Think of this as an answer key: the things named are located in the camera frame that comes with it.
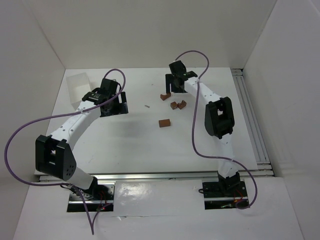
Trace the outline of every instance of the purple cable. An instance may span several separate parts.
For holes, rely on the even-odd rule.
[[[117,71],[119,73],[122,74],[123,76],[123,85],[122,85],[122,88],[119,90],[119,92],[114,95],[112,98],[108,99],[107,101],[97,105],[97,106],[94,106],[94,107],[90,107],[86,110],[84,110],[83,112],[88,112],[90,110],[93,110],[93,109],[96,109],[96,108],[100,108],[101,106],[105,105],[105,104],[108,104],[110,103],[113,99],[117,98],[120,93],[124,90],[125,88],[125,85],[126,85],[126,76],[124,74],[123,71],[121,71],[120,69],[117,69],[117,68],[113,68],[111,70],[109,70],[103,78],[105,78],[109,73],[113,72],[113,71]],[[68,183],[64,183],[64,182],[61,182],[61,183],[44,183],[44,184],[41,184],[41,183],[33,183],[33,182],[29,182],[29,181],[25,181],[23,180],[22,178],[18,177],[11,169],[10,165],[9,165],[9,161],[8,161],[8,149],[9,149],[9,145],[10,143],[12,142],[13,138],[18,134],[18,132],[20,132],[22,129],[24,129],[25,127],[31,125],[31,124],[34,124],[34,123],[37,123],[37,122],[40,122],[40,121],[44,121],[44,120],[48,120],[48,119],[56,119],[56,118],[61,118],[61,117],[69,117],[69,116],[74,116],[74,115],[78,115],[80,114],[81,112],[80,111],[76,111],[76,112],[72,112],[72,113],[66,113],[66,114],[60,114],[60,115],[53,115],[53,116],[46,116],[46,117],[42,117],[42,118],[39,118],[39,119],[36,119],[36,120],[33,120],[33,121],[30,121],[30,122],[27,122],[26,124],[22,125],[21,127],[19,127],[17,130],[15,130],[15,132],[11,135],[11,137],[9,138],[9,140],[7,141],[6,145],[5,145],[5,148],[4,148],[4,163],[5,163],[5,166],[6,168],[8,169],[9,173],[16,179],[18,180],[19,182],[23,183],[23,184],[27,184],[27,185],[30,185],[30,186],[68,186],[69,184]],[[89,215],[89,211],[88,211],[88,208],[87,208],[87,205],[86,205],[86,200],[84,199],[84,197],[82,196],[80,190],[76,187],[76,186],[72,186],[80,195],[81,199],[82,199],[82,202],[83,202],[83,205],[84,205],[84,209],[85,209],[85,212],[86,212],[86,215],[88,217],[88,220],[89,220],[89,224],[90,224],[90,227],[91,227],[91,232],[92,232],[92,235],[94,234],[94,226],[93,226],[93,223],[91,222],[91,218],[90,218],[90,215]]]
[[[185,51],[183,52],[182,54],[180,54],[175,60],[178,60],[182,55],[184,54],[187,54],[187,53],[199,53],[201,54],[202,56],[205,57],[206,61],[207,61],[207,66],[205,68],[205,70],[203,71],[203,73],[201,73],[201,75],[199,76],[199,80],[200,78],[205,74],[205,72],[208,70],[209,68],[209,59],[208,57],[200,52],[200,51],[197,51],[197,50],[190,50],[190,51]],[[251,172],[246,168],[246,166],[244,166],[241,162],[239,161],[236,161],[236,160],[233,160],[232,158],[229,158],[229,157],[225,157],[225,156],[206,156],[206,155],[203,155],[201,154],[200,152],[198,152],[197,148],[196,148],[196,143],[195,143],[195,126],[196,126],[196,119],[197,119],[197,110],[198,110],[198,102],[199,102],[199,94],[200,94],[200,81],[197,82],[197,91],[196,91],[196,98],[195,98],[195,106],[194,106],[194,114],[193,114],[193,121],[192,121],[192,133],[191,133],[191,138],[192,138],[192,147],[193,147],[193,150],[194,152],[202,157],[202,158],[205,158],[205,159],[223,159],[223,160],[228,160],[228,161],[231,161],[231,162],[234,162],[238,165],[240,165],[248,174],[249,176],[251,177],[252,181],[253,181],[253,184],[254,184],[254,190],[255,190],[255,193],[254,193],[254,197],[253,197],[253,200],[251,201],[251,203],[248,205],[248,206],[245,206],[245,207],[238,207],[238,204],[241,203],[242,201],[245,201],[245,200],[242,200],[242,201],[238,201],[236,204],[235,204],[235,207],[237,209],[247,209],[247,208],[250,208],[256,201],[257,199],[257,196],[258,196],[258,186],[257,186],[257,183],[256,183],[256,180],[254,178],[254,176],[251,174]]]
[[[205,59],[206,59],[206,62],[207,62],[207,64],[206,64],[206,68],[205,68],[205,70],[200,74],[200,76],[198,77],[198,79],[200,79],[205,73],[206,73],[206,71],[208,70],[208,68],[209,68],[209,64],[210,64],[210,62],[209,62],[209,58],[203,53],[203,52],[201,52],[201,51],[197,51],[197,50],[189,50],[189,51],[185,51],[185,52],[183,52],[183,53],[181,53],[179,56],[177,56],[176,57],[176,59],[175,59],[175,61],[177,61],[181,56],[183,56],[183,55],[185,55],[185,54],[188,54],[188,53],[197,53],[197,54],[201,54],[202,56],[204,56],[205,57]]]

